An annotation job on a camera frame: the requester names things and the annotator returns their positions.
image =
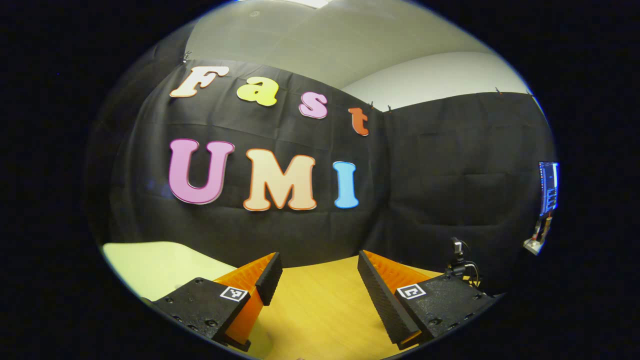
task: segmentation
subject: table surface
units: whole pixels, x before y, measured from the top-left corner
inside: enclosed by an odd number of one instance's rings
[[[108,243],[103,250],[123,282],[151,301],[195,277],[213,280],[235,269],[177,243]],[[378,360],[398,354],[357,264],[353,256],[283,269],[245,354],[264,360]],[[430,277],[441,275],[413,269]]]

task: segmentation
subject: letter i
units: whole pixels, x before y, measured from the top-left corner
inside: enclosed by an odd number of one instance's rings
[[[336,161],[333,168],[338,172],[338,199],[334,202],[340,209],[350,209],[358,206],[355,189],[353,186],[353,172],[356,166],[345,161]]]

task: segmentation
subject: pink letter u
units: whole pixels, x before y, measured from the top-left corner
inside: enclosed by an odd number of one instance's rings
[[[215,201],[222,193],[225,180],[227,156],[235,150],[228,142],[210,142],[207,150],[211,153],[209,178],[201,188],[189,184],[189,164],[191,155],[198,150],[200,144],[192,139],[176,139],[171,142],[171,163],[169,164],[169,187],[180,200],[190,204],[204,205]]]

